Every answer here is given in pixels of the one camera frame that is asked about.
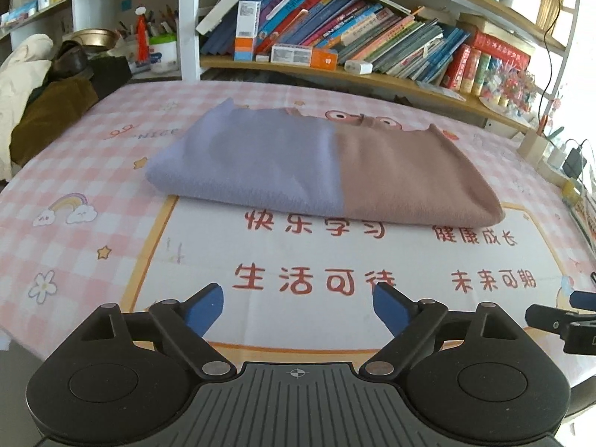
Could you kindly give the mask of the red white figurine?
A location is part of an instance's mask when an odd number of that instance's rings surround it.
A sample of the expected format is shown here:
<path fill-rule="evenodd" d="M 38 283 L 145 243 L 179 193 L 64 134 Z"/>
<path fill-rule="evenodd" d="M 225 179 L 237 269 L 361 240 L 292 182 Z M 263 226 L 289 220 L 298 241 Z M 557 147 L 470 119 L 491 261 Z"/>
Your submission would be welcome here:
<path fill-rule="evenodd" d="M 139 6 L 135 9 L 136 15 L 136 41 L 137 58 L 139 63 L 145 63 L 149 60 L 149 39 L 146 29 L 146 7 Z"/>

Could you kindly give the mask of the brown and beige clothes pile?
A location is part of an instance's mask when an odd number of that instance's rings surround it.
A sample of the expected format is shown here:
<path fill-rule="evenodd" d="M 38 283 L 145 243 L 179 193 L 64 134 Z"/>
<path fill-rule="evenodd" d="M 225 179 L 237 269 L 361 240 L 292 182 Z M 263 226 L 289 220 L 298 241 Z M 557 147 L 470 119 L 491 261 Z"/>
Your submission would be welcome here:
<path fill-rule="evenodd" d="M 89 58 L 75 41 L 55 51 L 46 34 L 27 37 L 1 65 L 1 180 L 131 77 L 125 57 Z"/>

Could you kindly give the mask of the white orange medicine box flat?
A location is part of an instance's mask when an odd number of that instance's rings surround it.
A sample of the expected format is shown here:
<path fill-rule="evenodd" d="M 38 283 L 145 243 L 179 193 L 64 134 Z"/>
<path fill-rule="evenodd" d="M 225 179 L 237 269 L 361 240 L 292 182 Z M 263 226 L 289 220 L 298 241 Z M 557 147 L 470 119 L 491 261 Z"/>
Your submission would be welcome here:
<path fill-rule="evenodd" d="M 327 48 L 304 47 L 294 44 L 274 44 L 271 51 L 272 64 L 305 67 L 323 71 L 335 71 L 338 54 Z"/>

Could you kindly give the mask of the red thick dictionary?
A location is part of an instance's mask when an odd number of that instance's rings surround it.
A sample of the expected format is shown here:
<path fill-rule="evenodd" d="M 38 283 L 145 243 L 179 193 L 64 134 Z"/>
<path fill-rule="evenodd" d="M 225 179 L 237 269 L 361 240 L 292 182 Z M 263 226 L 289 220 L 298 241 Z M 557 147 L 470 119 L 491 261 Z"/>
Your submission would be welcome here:
<path fill-rule="evenodd" d="M 473 54 L 481 54 L 481 51 L 475 45 L 475 38 L 472 43 L 468 41 L 461 44 L 453 54 L 453 59 L 447 65 L 447 70 L 440 81 L 440 85 L 446 89 L 460 92 L 464 80 L 465 70 Z"/>

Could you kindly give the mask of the gold metal bowl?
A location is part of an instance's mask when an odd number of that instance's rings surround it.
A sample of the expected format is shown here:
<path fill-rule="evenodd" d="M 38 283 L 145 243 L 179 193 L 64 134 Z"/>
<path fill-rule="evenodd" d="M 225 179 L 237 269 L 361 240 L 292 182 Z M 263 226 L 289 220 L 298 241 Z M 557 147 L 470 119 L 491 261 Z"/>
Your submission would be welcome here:
<path fill-rule="evenodd" d="M 119 34 L 104 28 L 87 28 L 71 34 L 69 40 L 82 45 L 86 51 L 99 53 L 99 51 L 110 51 L 116 47 Z"/>

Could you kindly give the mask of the white orange medicine box upright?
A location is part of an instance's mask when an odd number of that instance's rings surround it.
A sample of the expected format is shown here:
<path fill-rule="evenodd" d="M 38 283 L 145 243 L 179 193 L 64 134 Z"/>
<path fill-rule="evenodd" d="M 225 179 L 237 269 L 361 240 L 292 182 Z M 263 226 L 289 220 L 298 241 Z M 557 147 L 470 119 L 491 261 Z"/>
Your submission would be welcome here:
<path fill-rule="evenodd" d="M 252 61 L 259 33 L 261 2 L 240 0 L 233 41 L 234 61 Z"/>

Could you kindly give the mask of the stack of books at right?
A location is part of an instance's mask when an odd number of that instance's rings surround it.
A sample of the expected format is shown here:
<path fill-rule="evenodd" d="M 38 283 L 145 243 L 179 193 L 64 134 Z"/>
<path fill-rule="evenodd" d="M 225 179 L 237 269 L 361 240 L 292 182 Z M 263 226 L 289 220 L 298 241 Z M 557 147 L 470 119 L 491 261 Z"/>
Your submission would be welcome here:
<path fill-rule="evenodd" d="M 580 196 L 577 203 L 571 208 L 571 215 L 584 235 L 590 249 L 595 251 L 595 201 L 589 195 L 583 194 Z"/>

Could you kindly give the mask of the small white charger block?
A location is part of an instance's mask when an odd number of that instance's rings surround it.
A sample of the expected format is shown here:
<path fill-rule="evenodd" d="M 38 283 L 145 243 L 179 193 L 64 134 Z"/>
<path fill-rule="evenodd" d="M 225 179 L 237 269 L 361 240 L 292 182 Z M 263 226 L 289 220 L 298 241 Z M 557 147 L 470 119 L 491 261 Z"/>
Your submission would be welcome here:
<path fill-rule="evenodd" d="M 363 76 L 373 73 L 373 65 L 367 61 L 348 60 L 343 65 L 345 71 L 351 75 Z"/>

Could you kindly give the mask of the white power strip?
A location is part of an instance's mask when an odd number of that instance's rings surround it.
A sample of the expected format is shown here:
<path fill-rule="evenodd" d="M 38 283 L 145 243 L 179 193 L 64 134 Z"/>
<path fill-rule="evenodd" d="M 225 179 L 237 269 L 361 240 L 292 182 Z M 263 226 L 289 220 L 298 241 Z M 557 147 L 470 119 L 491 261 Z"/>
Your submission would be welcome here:
<path fill-rule="evenodd" d="M 551 154 L 547 158 L 544 156 L 538 163 L 536 168 L 538 175 L 550 184 L 563 188 L 570 180 L 570 177 L 563 171 L 563 164 L 567 156 L 565 148 L 553 148 Z"/>

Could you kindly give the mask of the white jar green lid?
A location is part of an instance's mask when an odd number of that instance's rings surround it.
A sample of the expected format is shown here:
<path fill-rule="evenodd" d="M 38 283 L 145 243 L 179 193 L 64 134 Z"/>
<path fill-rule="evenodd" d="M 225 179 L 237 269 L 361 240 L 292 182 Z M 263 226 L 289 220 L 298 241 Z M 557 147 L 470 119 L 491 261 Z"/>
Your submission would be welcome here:
<path fill-rule="evenodd" d="M 179 68 L 176 34 L 160 34 L 149 39 L 149 66 L 154 74 L 166 74 Z"/>

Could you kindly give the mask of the purple and pink knit sweater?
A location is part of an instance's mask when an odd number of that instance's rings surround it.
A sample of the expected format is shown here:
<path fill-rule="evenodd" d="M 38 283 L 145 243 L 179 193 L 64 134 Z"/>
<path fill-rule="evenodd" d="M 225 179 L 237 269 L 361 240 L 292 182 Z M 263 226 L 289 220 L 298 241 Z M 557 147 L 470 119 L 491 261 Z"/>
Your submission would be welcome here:
<path fill-rule="evenodd" d="M 226 100 L 150 158 L 146 179 L 166 195 L 328 218 L 468 228 L 504 218 L 438 127 L 364 114 L 332 120 Z"/>

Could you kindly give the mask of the small yellow glass jar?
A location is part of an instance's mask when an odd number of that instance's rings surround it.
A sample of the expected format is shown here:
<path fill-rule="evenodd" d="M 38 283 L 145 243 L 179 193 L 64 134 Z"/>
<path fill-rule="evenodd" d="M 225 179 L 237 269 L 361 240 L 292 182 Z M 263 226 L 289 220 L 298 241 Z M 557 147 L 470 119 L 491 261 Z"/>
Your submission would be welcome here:
<path fill-rule="evenodd" d="M 565 185 L 561 189 L 563 200 L 570 206 L 573 207 L 581 198 L 581 191 L 577 189 L 577 183 L 575 179 L 567 179 Z"/>

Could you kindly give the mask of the black power adapter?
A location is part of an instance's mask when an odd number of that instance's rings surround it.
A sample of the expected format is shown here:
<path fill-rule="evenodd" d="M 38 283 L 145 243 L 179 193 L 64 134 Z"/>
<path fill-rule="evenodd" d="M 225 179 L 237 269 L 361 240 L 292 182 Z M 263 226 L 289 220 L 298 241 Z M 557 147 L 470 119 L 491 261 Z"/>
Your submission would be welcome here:
<path fill-rule="evenodd" d="M 582 155 L 582 148 L 573 148 L 563 163 L 563 171 L 567 177 L 578 179 L 586 162 L 586 158 Z"/>

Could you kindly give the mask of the pink checkered cartoon table mat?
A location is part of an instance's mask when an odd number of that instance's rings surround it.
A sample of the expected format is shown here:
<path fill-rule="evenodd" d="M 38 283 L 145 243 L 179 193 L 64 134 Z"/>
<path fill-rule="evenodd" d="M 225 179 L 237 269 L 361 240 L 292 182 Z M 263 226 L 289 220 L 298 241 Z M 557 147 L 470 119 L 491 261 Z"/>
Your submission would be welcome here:
<path fill-rule="evenodd" d="M 435 125 L 497 194 L 503 220 L 478 228 L 298 213 L 166 195 L 150 158 L 226 100 L 403 130 Z M 235 363 L 363 363 L 390 332 L 373 309 L 385 282 L 453 311 L 566 306 L 593 289 L 595 259 L 561 192 L 513 142 L 463 122 L 376 99 L 271 84 L 127 85 L 33 158 L 1 194 L 1 327 L 47 357 L 98 306 L 145 311 L 223 289 L 207 340 Z"/>

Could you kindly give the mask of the wooden white bookshelf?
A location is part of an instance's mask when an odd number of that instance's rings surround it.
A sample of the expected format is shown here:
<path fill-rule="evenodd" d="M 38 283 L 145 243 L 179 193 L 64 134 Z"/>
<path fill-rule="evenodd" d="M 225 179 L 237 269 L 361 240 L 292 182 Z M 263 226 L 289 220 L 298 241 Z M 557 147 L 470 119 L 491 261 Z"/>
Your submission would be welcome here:
<path fill-rule="evenodd" d="M 537 25 L 497 0 L 251 0 L 261 2 L 252 61 L 234 61 L 240 0 L 31 0 L 6 13 L 1 47 L 11 51 L 33 34 L 61 42 L 74 32 L 117 32 L 121 50 L 136 44 L 135 9 L 146 7 L 148 39 L 176 34 L 179 68 L 170 78 L 195 82 L 216 70 L 284 74 L 344 90 L 384 89 L 414 105 L 464 122 L 495 121 L 526 131 L 521 113 L 549 114 L 570 57 L 554 25 Z M 440 81 L 457 48 L 481 54 L 468 62 L 460 92 Z M 335 71 L 272 64 L 274 44 L 327 48 Z M 370 75 L 345 71 L 348 60 L 373 65 Z"/>

